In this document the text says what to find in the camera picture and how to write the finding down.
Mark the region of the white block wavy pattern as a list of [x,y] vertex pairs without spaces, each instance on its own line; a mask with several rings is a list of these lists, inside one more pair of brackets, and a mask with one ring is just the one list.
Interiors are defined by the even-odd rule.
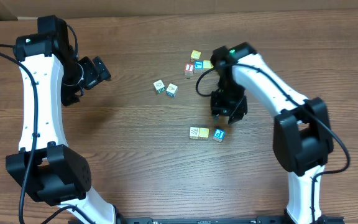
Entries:
[[200,129],[197,127],[191,127],[189,132],[190,139],[198,139],[200,134]]

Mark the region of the white block red base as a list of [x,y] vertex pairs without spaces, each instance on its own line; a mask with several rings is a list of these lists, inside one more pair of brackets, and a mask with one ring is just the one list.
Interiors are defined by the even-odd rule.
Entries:
[[166,93],[168,96],[175,97],[178,91],[178,87],[172,83],[170,83],[166,89]]

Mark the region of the white block green pattern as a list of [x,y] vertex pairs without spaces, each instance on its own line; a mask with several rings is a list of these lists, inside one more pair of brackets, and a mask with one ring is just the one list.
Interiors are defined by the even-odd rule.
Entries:
[[153,85],[157,94],[160,94],[166,90],[162,80],[157,80],[156,82],[153,83]]

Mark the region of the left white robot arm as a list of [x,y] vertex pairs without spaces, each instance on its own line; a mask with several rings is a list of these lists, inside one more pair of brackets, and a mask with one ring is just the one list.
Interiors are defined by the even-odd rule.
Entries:
[[99,57],[78,58],[72,33],[63,19],[45,16],[35,34],[16,40],[24,118],[19,151],[6,157],[6,170],[35,202],[68,210],[82,223],[115,223],[114,206],[95,191],[87,160],[69,148],[63,130],[63,107],[111,78]]

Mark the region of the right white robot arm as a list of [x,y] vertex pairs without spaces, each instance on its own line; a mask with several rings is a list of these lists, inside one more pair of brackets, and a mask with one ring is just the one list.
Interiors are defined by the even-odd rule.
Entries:
[[211,93],[211,114],[227,116],[230,124],[241,120],[247,114],[245,92],[252,93],[273,118],[273,152],[288,172],[290,222],[318,220],[318,174],[333,151],[325,103],[288,86],[247,42],[213,50],[211,63],[219,75],[218,89]]

